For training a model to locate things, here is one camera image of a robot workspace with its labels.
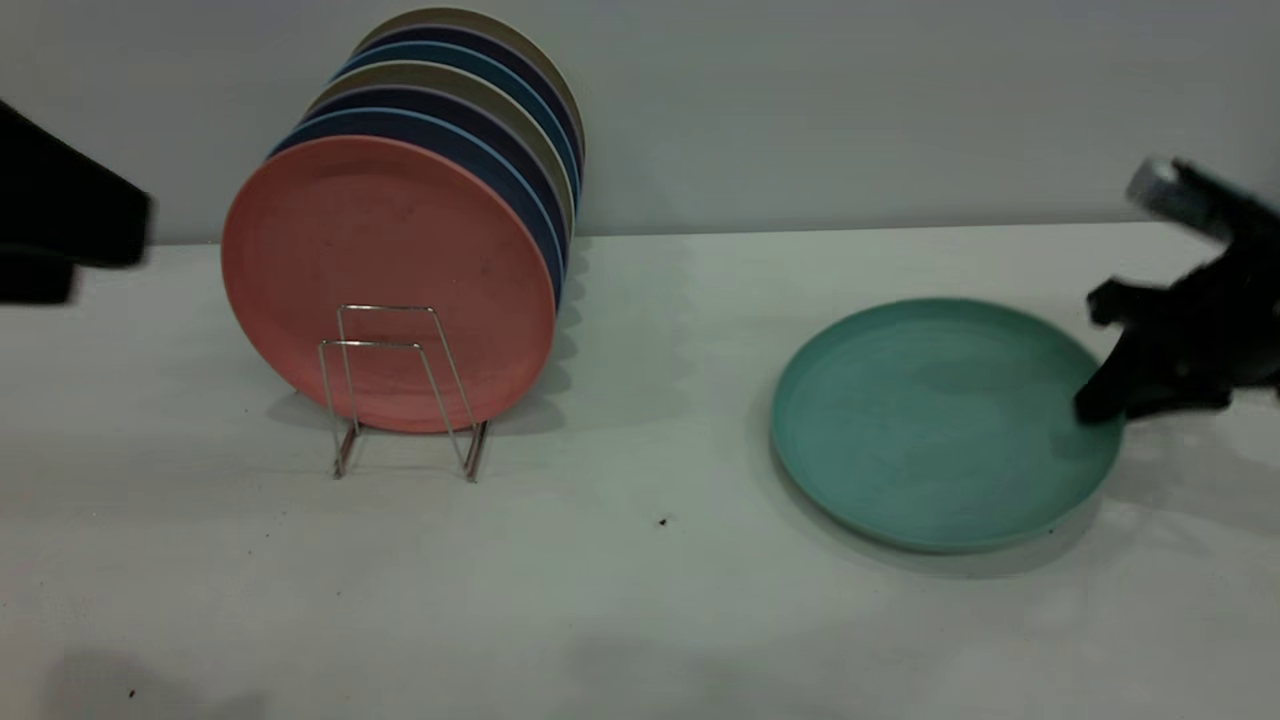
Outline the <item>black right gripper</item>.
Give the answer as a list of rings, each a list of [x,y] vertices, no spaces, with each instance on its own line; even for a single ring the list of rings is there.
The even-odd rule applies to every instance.
[[[1190,296],[1187,355],[1146,336],[1121,336],[1075,393],[1079,423],[1216,413],[1235,388],[1277,388],[1277,217],[1219,217],[1194,232],[1222,250],[1180,281]],[[1087,295],[1096,325],[1174,325],[1188,309],[1175,284],[1105,281]]]

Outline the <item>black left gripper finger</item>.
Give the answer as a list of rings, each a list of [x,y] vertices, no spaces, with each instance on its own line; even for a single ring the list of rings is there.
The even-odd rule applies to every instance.
[[[86,266],[136,266],[151,197],[8,104],[1,106],[1,245]]]
[[[68,304],[76,264],[44,254],[1,251],[1,304]]]

